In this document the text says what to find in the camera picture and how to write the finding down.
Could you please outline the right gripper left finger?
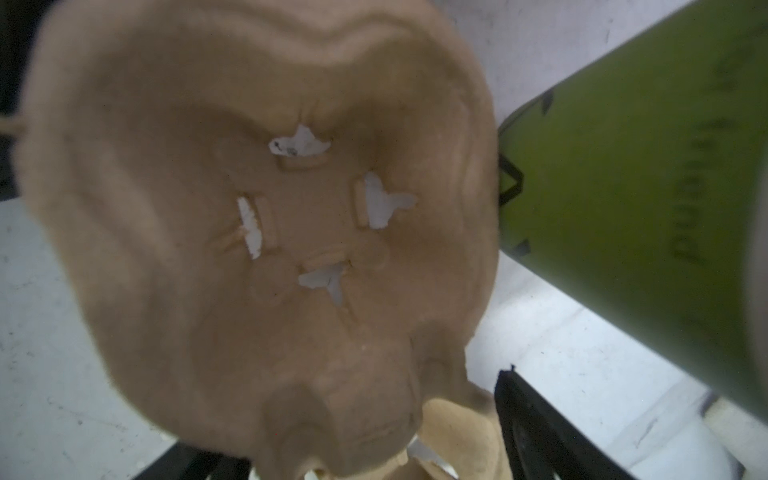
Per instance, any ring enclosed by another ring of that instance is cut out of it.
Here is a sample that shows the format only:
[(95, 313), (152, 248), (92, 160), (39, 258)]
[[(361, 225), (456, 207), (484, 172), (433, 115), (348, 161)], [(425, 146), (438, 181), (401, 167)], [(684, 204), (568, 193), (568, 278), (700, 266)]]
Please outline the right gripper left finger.
[(200, 450), (177, 442), (134, 480), (248, 480), (249, 460)]

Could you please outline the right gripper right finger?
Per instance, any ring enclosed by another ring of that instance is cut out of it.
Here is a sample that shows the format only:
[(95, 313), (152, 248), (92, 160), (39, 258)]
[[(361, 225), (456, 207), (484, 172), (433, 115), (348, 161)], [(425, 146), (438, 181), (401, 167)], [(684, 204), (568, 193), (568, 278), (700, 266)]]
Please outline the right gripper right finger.
[(513, 368), (499, 373), (494, 401), (513, 478), (633, 478)]

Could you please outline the single brown pulp cup carrier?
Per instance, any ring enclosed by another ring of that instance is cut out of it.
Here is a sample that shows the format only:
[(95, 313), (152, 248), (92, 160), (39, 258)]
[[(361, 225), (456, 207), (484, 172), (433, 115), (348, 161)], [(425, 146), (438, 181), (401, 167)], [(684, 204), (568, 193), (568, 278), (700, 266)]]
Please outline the single brown pulp cup carrier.
[(58, 1), (21, 197), (120, 393), (263, 479), (507, 479), (465, 349), (499, 258), (492, 98), (429, 1)]

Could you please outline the green paper cup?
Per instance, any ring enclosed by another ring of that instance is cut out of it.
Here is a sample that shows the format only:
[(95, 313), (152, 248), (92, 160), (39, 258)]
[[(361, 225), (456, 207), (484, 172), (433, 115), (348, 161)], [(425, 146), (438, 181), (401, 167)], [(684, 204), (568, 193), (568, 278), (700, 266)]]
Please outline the green paper cup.
[(510, 115), (502, 250), (767, 416), (767, 5), (694, 1)]

